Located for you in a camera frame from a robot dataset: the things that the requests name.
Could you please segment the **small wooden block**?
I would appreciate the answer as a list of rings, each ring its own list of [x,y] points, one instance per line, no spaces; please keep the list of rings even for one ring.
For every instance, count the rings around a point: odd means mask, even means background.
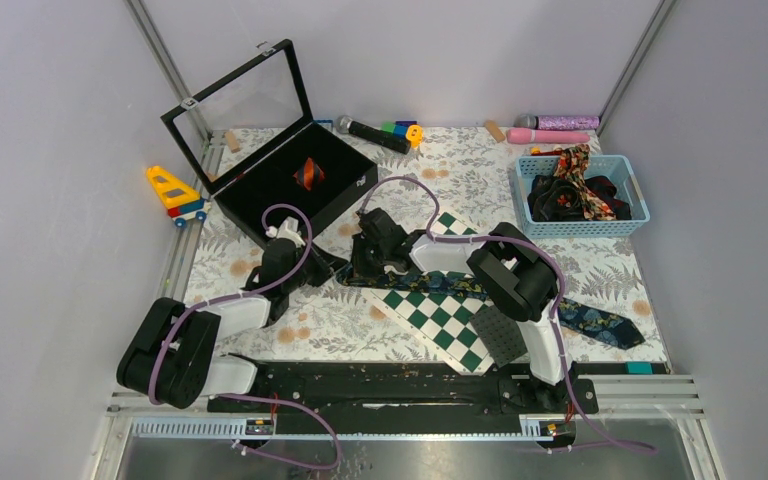
[[[506,141],[506,134],[502,131],[502,129],[497,125],[495,121],[486,120],[484,122],[484,127],[496,143],[501,143]]]

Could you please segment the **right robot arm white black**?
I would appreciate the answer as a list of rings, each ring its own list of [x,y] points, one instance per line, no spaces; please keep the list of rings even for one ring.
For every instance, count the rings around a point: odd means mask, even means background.
[[[572,400],[571,362],[553,326],[561,274],[514,225],[501,222],[486,235],[409,232],[376,208],[360,215],[359,226],[340,282],[490,301],[524,343],[537,405],[557,412]]]

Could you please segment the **dark blue floral tie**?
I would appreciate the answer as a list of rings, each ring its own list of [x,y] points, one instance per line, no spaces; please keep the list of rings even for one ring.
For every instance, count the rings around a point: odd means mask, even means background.
[[[362,276],[354,271],[351,264],[347,264],[336,273],[336,280],[343,285],[359,288],[416,292],[459,300],[489,299],[487,292],[476,279],[458,273],[398,275],[388,272],[383,275]],[[558,316],[562,326],[622,350],[645,342],[643,334],[631,319],[568,298],[561,301]]]

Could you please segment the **dark red ties pile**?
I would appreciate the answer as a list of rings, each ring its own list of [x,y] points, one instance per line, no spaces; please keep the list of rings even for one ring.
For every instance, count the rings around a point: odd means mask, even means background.
[[[631,220],[630,205],[616,194],[616,186],[605,176],[585,179],[582,193],[568,180],[538,175],[527,204],[535,222]]]

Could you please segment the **light blue plastic basket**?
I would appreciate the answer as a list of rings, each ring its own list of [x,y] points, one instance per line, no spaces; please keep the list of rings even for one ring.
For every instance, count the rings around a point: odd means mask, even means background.
[[[554,172],[558,156],[522,156],[515,162],[511,180],[512,198],[517,221],[524,234],[531,239],[546,238],[608,238],[628,237],[648,223],[651,215],[640,189],[635,172],[623,155],[592,155],[585,171],[587,179],[604,176],[617,188],[617,197],[630,207],[630,220],[537,222],[532,218],[527,196],[538,175]]]

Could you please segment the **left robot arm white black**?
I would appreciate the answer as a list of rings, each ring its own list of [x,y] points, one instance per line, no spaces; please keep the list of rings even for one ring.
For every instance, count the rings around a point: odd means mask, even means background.
[[[169,297],[153,302],[117,366],[120,386],[178,409],[224,392],[248,411],[267,404],[271,387],[257,375],[256,363],[216,356],[216,342],[274,324],[293,292],[322,285],[348,263],[310,244],[294,227],[269,233],[259,266],[230,299],[210,300],[193,312]]]

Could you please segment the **orange navy striped rolled tie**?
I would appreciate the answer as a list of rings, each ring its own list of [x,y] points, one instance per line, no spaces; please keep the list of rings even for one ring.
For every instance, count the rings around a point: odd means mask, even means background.
[[[293,178],[300,187],[313,191],[325,181],[325,172],[312,157],[308,157],[294,172]]]

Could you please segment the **wooden peg left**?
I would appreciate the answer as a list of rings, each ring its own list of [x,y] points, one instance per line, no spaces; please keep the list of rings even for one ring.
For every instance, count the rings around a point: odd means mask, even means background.
[[[231,153],[238,153],[241,150],[240,143],[235,133],[232,130],[228,130],[224,132],[224,139],[225,139],[227,148]]]

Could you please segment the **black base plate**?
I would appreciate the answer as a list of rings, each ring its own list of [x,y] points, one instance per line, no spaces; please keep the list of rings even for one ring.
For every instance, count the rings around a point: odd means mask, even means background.
[[[262,362],[251,390],[280,400],[271,407],[225,398],[210,413],[274,416],[281,434],[314,434],[321,425],[289,407],[301,403],[339,434],[519,434],[522,415],[564,420],[576,407],[599,406],[590,380],[549,386],[526,364],[462,375],[443,363]]]

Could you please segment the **green white chessboard mat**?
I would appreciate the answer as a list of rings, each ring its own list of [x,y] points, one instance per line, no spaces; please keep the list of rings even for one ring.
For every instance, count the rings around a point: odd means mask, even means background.
[[[490,301],[398,290],[362,289],[362,296],[404,328],[435,357],[463,375],[482,375],[494,364],[471,319]]]

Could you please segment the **floral table mat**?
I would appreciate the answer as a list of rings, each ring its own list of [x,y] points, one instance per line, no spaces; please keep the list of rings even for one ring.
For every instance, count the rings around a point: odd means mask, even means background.
[[[372,205],[407,230],[424,226],[435,204],[482,233],[501,221],[518,222],[510,177],[517,160],[529,153],[526,145],[498,142],[483,127],[428,127],[420,146],[407,155],[357,138],[350,144],[377,163],[385,180]],[[540,245],[561,265],[570,298],[630,318],[644,336],[640,346],[620,350],[567,332],[576,361],[667,361],[667,348],[628,239],[554,238]],[[260,258],[256,244],[212,209],[168,287],[188,304],[228,294],[244,285]],[[368,363],[444,358],[370,303],[361,290],[334,282],[300,289],[275,325],[231,336],[218,344],[218,350],[263,360]]]

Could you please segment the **black glitter microphone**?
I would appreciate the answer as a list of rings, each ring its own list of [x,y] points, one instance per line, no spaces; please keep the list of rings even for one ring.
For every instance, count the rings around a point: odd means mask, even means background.
[[[347,115],[340,116],[335,121],[334,126],[341,134],[353,135],[397,153],[408,154],[412,148],[409,140],[370,127]]]

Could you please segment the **teal small block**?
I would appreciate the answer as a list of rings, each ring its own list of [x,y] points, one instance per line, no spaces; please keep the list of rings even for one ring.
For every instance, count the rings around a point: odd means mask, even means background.
[[[627,362],[626,371],[629,375],[652,375],[654,368],[649,362]]]

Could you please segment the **yellow toy truck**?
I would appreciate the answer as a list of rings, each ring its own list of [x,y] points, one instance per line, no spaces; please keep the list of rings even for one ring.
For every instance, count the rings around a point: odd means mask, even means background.
[[[207,220],[211,204],[193,187],[185,184],[161,166],[149,167],[145,175],[176,227],[184,228],[190,220],[199,222]]]

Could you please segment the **grey studded baseplate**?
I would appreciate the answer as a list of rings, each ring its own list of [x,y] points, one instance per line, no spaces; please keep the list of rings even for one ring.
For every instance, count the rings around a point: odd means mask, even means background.
[[[481,307],[471,317],[470,324],[495,366],[529,363],[528,349],[518,323],[496,306]]]

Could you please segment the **red floral tie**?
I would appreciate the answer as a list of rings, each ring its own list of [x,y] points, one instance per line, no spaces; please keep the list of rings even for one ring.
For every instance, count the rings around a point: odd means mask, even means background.
[[[578,144],[559,151],[559,159],[553,175],[571,183],[577,190],[585,220],[615,221],[613,209],[586,185],[584,174],[590,163],[590,146]]]

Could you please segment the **black display box glass lid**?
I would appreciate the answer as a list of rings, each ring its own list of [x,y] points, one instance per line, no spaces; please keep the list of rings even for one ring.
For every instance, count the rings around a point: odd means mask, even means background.
[[[263,246],[265,229],[301,210],[320,234],[379,180],[377,164],[318,123],[294,44],[281,40],[162,115],[171,137],[224,216]],[[231,153],[224,132],[241,146]],[[312,157],[325,172],[313,191],[294,172]]]

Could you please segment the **purple glitter microphone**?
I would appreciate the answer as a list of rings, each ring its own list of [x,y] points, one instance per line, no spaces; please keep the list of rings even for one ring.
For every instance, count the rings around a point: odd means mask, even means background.
[[[577,131],[595,130],[600,126],[599,116],[567,116],[567,115],[532,115],[518,116],[513,125],[518,128],[529,128],[548,131]]]

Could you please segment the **green blue block stack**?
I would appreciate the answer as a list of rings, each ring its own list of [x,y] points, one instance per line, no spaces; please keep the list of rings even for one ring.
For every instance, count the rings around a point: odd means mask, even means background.
[[[405,138],[411,128],[416,124],[416,121],[382,122],[380,129],[397,137]]]

